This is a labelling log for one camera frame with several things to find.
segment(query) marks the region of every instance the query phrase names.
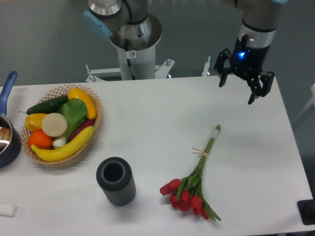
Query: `fruit basket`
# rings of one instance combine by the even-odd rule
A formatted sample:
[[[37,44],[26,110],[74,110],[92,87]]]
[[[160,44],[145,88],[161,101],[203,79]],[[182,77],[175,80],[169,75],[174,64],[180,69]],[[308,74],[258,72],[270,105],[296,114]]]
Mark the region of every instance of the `fruit basket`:
[[[93,130],[93,134],[92,137],[85,143],[85,145],[83,145],[76,153],[74,153],[73,155],[71,155],[70,157],[64,159],[64,160],[60,160],[60,161],[45,161],[42,160],[28,145],[28,139],[31,135],[31,131],[29,131],[28,129],[25,128],[25,126],[22,129],[21,132],[21,143],[22,143],[22,150],[26,153],[26,155],[31,158],[33,161],[43,164],[43,165],[62,165],[62,164],[66,164],[69,163],[70,161],[73,161],[74,159],[76,159],[85,149],[86,147],[89,145],[89,143],[91,142],[91,140],[93,139],[93,137],[95,136],[98,127],[99,127],[99,123],[101,120],[101,114],[102,114],[102,107],[101,107],[101,102],[100,99],[98,98],[98,95],[96,93],[94,93],[90,88],[86,88],[85,86],[82,85],[64,85],[62,87],[58,87],[55,88],[54,90],[49,91],[44,97],[42,97],[42,99],[38,102],[42,103],[45,102],[47,100],[56,98],[56,97],[60,97],[60,96],[64,96],[67,95],[68,92],[72,89],[72,88],[79,88],[82,89],[83,91],[85,91],[90,98],[92,99],[95,107],[96,107],[96,118],[94,121],[94,130]]]

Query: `orange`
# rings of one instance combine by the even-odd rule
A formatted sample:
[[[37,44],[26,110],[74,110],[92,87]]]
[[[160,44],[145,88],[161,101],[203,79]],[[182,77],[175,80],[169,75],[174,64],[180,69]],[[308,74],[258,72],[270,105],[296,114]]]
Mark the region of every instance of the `orange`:
[[[32,145],[40,149],[50,149],[53,145],[53,138],[49,137],[42,130],[37,130],[29,136],[28,145],[31,148]]]

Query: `white table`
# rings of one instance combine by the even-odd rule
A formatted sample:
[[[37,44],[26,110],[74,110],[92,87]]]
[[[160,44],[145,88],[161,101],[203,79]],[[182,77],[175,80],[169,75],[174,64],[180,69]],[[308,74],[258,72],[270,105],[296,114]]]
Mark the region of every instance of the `white table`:
[[[314,230],[303,225],[298,200],[312,197],[277,81],[252,105],[245,82],[229,76],[84,83],[102,101],[100,129],[84,156],[47,168],[23,152],[0,170],[3,236],[244,236]],[[58,85],[16,86],[7,117],[21,131],[25,111]],[[211,131],[222,132],[206,162],[203,190],[222,222],[173,210],[159,188],[190,173]],[[127,206],[109,203],[96,169],[124,158],[137,193]]]

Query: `saucepan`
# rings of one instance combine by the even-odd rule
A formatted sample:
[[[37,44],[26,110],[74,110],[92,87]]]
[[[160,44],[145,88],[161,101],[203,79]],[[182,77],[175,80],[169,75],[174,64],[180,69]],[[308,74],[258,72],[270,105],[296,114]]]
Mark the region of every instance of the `saucepan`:
[[[0,93],[0,168],[10,164],[21,151],[20,134],[5,117],[7,100],[16,77],[16,71],[11,71]]]

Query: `yellow squash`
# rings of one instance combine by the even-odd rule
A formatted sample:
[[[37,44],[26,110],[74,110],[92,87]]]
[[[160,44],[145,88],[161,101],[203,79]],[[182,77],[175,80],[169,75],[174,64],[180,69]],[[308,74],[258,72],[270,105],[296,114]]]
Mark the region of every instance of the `yellow squash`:
[[[93,126],[83,129],[72,141],[54,150],[40,149],[35,145],[31,149],[44,161],[61,161],[75,154],[93,135]]]
[[[82,100],[87,106],[87,118],[95,119],[97,115],[96,107],[91,97],[80,88],[72,88],[68,93],[68,99],[78,98]]]

